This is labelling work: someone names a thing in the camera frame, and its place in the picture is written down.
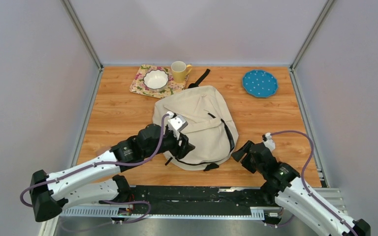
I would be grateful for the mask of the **white bowl with dark rim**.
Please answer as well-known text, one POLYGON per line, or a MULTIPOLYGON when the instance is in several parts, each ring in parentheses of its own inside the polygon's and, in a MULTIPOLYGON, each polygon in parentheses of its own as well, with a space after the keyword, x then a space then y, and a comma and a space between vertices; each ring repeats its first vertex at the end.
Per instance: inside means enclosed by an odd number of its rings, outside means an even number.
POLYGON ((153 92, 163 91, 168 81, 168 74, 162 70, 151 70, 143 78, 143 84, 153 92))

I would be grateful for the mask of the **blue polka dot plate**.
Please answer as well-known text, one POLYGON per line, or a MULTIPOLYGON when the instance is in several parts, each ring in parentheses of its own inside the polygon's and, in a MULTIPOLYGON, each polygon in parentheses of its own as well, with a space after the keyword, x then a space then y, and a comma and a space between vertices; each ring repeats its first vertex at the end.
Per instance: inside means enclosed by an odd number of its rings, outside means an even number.
POLYGON ((278 81, 275 76, 265 70, 252 70, 242 77, 244 90, 256 98, 268 98, 276 94, 278 81))

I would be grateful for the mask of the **beige canvas backpack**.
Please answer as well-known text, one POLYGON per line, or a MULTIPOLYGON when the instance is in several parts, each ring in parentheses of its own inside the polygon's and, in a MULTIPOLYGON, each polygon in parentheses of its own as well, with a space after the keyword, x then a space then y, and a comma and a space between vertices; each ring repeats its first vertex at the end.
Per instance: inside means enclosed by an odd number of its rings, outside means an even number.
POLYGON ((194 145, 184 158, 165 152, 166 164, 174 164, 186 171, 210 171, 227 161, 239 138, 235 122, 224 97, 213 86, 202 85, 209 75, 204 74, 182 92, 160 99, 154 105, 153 123, 160 124, 166 112, 181 115, 187 126, 182 133, 194 145))

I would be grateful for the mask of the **floral square tray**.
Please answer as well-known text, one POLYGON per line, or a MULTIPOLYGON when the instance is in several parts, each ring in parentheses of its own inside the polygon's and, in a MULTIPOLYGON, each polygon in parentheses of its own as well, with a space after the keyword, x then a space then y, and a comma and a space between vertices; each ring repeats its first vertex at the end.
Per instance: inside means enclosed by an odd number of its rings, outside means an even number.
POLYGON ((189 75, 187 75, 186 80, 183 83, 176 83, 173 80, 172 70, 170 68, 143 64, 143 65, 140 66, 138 73, 135 76, 135 79, 131 83, 130 91, 137 93, 137 94, 162 99, 162 98, 168 97, 170 95, 173 95, 175 93, 179 93, 179 92, 183 91, 185 89, 188 77, 189 77, 189 75), (146 75, 146 73, 150 72, 151 70, 162 70, 162 71, 165 71, 168 74, 169 81, 168 81, 166 88, 163 91, 160 91, 160 92, 150 91, 143 84, 144 76, 146 75))

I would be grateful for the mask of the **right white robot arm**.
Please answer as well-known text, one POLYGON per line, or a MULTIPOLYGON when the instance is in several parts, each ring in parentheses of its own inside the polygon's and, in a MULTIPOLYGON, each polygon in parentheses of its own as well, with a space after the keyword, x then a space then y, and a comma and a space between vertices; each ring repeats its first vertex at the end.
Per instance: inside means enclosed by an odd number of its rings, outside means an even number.
POLYGON ((320 236, 369 236, 370 225, 355 220, 334 207, 313 190, 289 164, 273 156, 275 143, 269 139, 255 144, 247 141, 232 157, 251 173, 265 179, 261 199, 267 206, 290 211, 320 236))

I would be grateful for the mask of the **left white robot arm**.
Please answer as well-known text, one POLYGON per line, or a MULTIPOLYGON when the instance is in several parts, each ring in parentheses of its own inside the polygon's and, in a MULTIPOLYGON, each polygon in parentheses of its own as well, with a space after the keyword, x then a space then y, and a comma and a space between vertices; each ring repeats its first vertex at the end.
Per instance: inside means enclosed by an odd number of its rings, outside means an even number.
POLYGON ((180 126, 149 124, 87 162, 53 173, 34 172, 29 187, 20 193, 20 202, 33 209, 36 222, 91 202, 150 207, 148 201, 136 200, 122 173, 149 162, 157 154, 186 157, 196 149, 194 140, 180 126))

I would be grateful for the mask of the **yellow ceramic mug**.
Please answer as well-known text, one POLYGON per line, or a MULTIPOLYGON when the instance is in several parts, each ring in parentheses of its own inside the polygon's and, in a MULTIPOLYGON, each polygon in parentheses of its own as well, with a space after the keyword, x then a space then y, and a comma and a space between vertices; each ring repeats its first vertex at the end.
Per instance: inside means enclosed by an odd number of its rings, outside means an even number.
POLYGON ((187 75, 192 70, 191 64, 186 64, 183 61, 175 61, 171 64, 173 80, 176 83, 183 83, 187 75))

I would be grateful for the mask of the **small brown cardboard box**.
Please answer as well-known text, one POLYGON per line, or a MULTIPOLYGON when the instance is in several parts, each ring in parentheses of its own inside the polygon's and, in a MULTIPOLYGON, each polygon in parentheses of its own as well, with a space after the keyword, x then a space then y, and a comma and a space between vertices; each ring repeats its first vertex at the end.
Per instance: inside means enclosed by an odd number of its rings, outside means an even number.
POLYGON ((100 155, 104 154, 106 151, 109 151, 109 150, 110 150, 110 147, 102 147, 95 152, 95 155, 100 156, 100 155))

